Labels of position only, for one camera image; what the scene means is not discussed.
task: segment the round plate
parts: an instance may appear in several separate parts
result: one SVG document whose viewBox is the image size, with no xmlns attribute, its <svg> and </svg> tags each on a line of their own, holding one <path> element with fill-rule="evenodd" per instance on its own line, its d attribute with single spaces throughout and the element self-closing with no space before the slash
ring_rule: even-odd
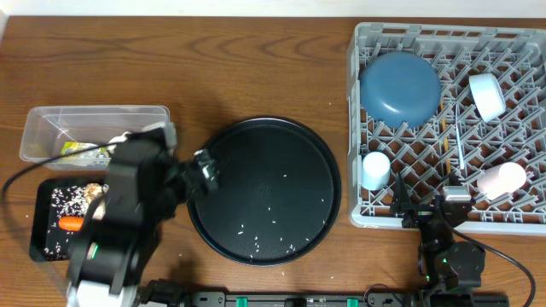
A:
<svg viewBox="0 0 546 307">
<path fill-rule="evenodd" d="M 326 143 L 287 119 L 249 119 L 205 145 L 219 190 L 189 202 L 192 222 L 223 256 L 284 264 L 312 250 L 340 209 L 341 180 Z"/>
</svg>

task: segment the wooden surface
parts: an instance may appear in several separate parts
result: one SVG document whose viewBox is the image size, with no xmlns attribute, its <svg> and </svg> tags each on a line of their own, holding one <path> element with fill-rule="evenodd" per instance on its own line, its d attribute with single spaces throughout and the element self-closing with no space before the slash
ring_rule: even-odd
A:
<svg viewBox="0 0 546 307">
<path fill-rule="evenodd" d="M 158 104 L 169 107 L 177 124 L 181 159 L 238 120 L 264 114 L 298 120 L 330 146 L 345 189 L 345 52 L 364 20 L 12 17 L 0 49 L 0 180 L 27 165 L 18 152 L 32 107 Z M 381 21 L 546 28 L 546 20 Z M 9 207 L 0 210 L 2 306 L 64 305 L 55 283 L 67 262 L 41 269 L 27 253 L 36 189 L 59 175 L 39 169 L 21 178 Z M 475 238 L 526 265 L 537 279 L 535 305 L 546 304 L 546 238 Z M 415 290 L 425 282 L 416 269 L 418 243 L 414 231 L 350 225 L 344 190 L 340 214 L 320 246 L 290 264 L 254 268 L 208 247 L 180 206 L 165 223 L 142 282 L 170 278 L 192 289 L 231 292 L 363 293 L 376 282 Z M 482 276 L 480 291 L 505 292 L 513 306 L 525 301 L 529 282 L 508 262 L 488 254 Z"/>
</svg>

